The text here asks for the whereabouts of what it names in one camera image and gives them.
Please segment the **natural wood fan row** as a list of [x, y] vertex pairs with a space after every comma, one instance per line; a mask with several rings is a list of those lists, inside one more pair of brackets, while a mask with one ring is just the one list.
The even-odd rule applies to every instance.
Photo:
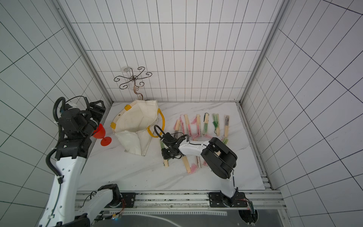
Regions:
[[196, 165], [197, 168], [202, 168], [202, 162], [199, 156], [196, 156]]

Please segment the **pink tasselled folding fan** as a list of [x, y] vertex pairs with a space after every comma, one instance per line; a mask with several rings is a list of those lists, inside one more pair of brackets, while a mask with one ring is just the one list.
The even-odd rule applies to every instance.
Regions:
[[192, 139], [194, 140], [195, 138], [201, 137], [201, 123], [199, 114], [196, 114], [196, 117], [193, 119], [192, 124], [196, 125], [196, 133], [192, 135]]

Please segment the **white canvas tote bag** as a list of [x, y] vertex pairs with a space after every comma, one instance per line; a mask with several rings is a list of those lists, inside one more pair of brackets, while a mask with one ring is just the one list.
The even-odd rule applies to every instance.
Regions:
[[153, 134], [151, 128], [162, 118], [162, 129], [165, 118], [156, 100], [135, 100], [127, 104], [111, 122], [113, 134], [118, 138], [126, 152], [145, 156]]

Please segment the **light green folding fan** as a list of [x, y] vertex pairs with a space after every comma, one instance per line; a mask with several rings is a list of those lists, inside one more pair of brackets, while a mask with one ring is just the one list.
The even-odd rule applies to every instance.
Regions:
[[204, 123], [204, 125], [203, 125], [202, 134], [208, 135], [208, 133], [209, 133], [209, 113], [204, 114], [203, 123]]

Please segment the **green tasselled folding fan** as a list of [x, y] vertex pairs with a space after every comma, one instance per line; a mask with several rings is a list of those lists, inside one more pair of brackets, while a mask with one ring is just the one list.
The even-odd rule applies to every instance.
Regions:
[[214, 126], [214, 133], [216, 134], [216, 136], [220, 136], [220, 128], [219, 128], [219, 114], [212, 114], [212, 118], [213, 118], [213, 126]]

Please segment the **grey pink folding fan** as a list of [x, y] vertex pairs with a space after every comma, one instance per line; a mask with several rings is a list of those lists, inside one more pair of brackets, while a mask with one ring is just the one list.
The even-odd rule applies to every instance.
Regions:
[[230, 120], [230, 116], [225, 115], [225, 118], [224, 118], [224, 137], [225, 138], [227, 138], [228, 134], [229, 134], [229, 120]]

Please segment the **grey fan pink tassel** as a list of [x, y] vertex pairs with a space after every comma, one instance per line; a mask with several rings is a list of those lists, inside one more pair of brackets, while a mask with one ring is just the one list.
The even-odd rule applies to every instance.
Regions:
[[183, 164], [185, 166], [185, 169], [187, 171], [188, 174], [192, 174], [195, 173], [197, 170], [197, 165], [195, 163], [192, 163], [192, 165], [189, 164], [189, 160], [187, 156], [182, 156], [182, 161]]

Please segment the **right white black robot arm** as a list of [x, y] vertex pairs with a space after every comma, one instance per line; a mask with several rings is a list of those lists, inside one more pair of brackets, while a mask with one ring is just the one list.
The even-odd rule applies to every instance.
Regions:
[[238, 192], [238, 188], [233, 183], [237, 155], [220, 139], [213, 137], [209, 141], [191, 141], [187, 134], [176, 139], [170, 133], [163, 134], [159, 138], [165, 145], [162, 148], [162, 156], [165, 160], [188, 155], [201, 157], [219, 177], [220, 191], [208, 193], [210, 207], [248, 207], [245, 194]]

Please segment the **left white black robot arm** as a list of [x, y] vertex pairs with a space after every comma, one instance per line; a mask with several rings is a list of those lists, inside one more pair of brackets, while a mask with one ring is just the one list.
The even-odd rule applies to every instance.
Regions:
[[94, 220], [99, 220], [99, 213], [105, 207], [122, 211], [126, 207], [118, 185], [108, 184], [101, 186], [94, 198], [75, 210], [78, 181], [88, 157], [91, 137], [101, 125], [106, 111], [102, 100], [89, 102], [85, 97], [84, 101], [85, 110], [80, 110], [64, 97], [54, 103], [58, 140], [45, 158], [46, 165], [54, 173], [54, 182], [38, 224], [40, 227], [90, 227]]

